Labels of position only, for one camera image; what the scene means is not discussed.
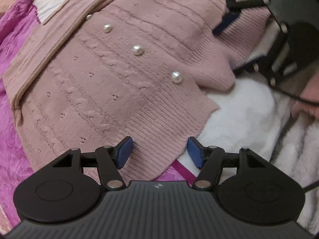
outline ribbed knit fabric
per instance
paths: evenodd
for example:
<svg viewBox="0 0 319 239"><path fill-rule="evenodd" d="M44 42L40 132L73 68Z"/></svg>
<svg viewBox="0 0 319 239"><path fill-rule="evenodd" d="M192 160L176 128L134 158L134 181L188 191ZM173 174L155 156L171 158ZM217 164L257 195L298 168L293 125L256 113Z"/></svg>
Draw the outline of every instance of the ribbed knit fabric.
<svg viewBox="0 0 319 239"><path fill-rule="evenodd" d="M224 8L224 0L70 0L37 26L3 77L34 171L68 148L89 152L131 135L123 178L160 175L218 108L198 85L230 89L231 67L264 29L268 12L248 10L213 37ZM133 54L135 44L143 55Z"/></svg>

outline ribbed black surface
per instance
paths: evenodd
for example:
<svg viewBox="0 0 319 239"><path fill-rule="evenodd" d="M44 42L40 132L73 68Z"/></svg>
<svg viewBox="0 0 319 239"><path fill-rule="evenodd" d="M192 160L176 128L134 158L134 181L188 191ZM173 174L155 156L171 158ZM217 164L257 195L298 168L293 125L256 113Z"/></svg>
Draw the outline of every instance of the ribbed black surface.
<svg viewBox="0 0 319 239"><path fill-rule="evenodd" d="M9 239L308 239L296 223L260 227L225 213L208 192L186 182L132 182L106 194L90 214L76 221L44 226L22 222Z"/></svg>
<svg viewBox="0 0 319 239"><path fill-rule="evenodd" d="M308 22L319 30L319 3L317 0L270 0L269 9L277 22Z"/></svg>

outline magenta floral fabric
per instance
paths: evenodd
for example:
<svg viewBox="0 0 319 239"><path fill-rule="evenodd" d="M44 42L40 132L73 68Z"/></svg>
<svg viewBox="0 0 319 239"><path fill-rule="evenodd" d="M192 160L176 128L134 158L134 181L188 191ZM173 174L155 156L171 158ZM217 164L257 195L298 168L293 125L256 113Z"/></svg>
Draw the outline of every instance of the magenta floral fabric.
<svg viewBox="0 0 319 239"><path fill-rule="evenodd" d="M0 77L8 69L33 27L39 24L31 0L17 0L0 19ZM0 203L14 227L20 222L13 204L17 185L32 173L11 117L11 109L0 78Z"/></svg>
<svg viewBox="0 0 319 239"><path fill-rule="evenodd" d="M156 179L159 182L165 181L184 181L183 176L174 167L170 166L160 177Z"/></svg>

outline logo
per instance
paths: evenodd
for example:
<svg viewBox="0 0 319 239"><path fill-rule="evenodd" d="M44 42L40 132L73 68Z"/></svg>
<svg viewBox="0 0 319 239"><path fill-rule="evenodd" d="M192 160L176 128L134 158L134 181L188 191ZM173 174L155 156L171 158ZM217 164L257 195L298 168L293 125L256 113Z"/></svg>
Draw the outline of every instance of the logo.
<svg viewBox="0 0 319 239"><path fill-rule="evenodd" d="M161 187L163 187L163 185L159 183L159 184L156 184L154 187L157 189L160 189Z"/></svg>

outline white pearl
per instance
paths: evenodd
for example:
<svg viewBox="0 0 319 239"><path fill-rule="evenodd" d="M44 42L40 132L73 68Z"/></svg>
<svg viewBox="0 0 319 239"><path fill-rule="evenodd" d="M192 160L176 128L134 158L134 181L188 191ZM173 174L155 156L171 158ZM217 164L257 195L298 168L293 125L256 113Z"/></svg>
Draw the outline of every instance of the white pearl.
<svg viewBox="0 0 319 239"><path fill-rule="evenodd" d="M183 81L183 77L179 72L173 72L171 78L174 83L181 83Z"/></svg>
<svg viewBox="0 0 319 239"><path fill-rule="evenodd" d="M106 33L109 33L113 29L113 26L111 24L105 24L104 30Z"/></svg>
<svg viewBox="0 0 319 239"><path fill-rule="evenodd" d="M135 45L133 47L133 52L134 52L134 55L140 56L144 53L144 49L140 45Z"/></svg>
<svg viewBox="0 0 319 239"><path fill-rule="evenodd" d="M92 18L92 16L93 16L93 14L89 14L89 15L87 16L86 20L87 20L87 21L90 20L90 19Z"/></svg>

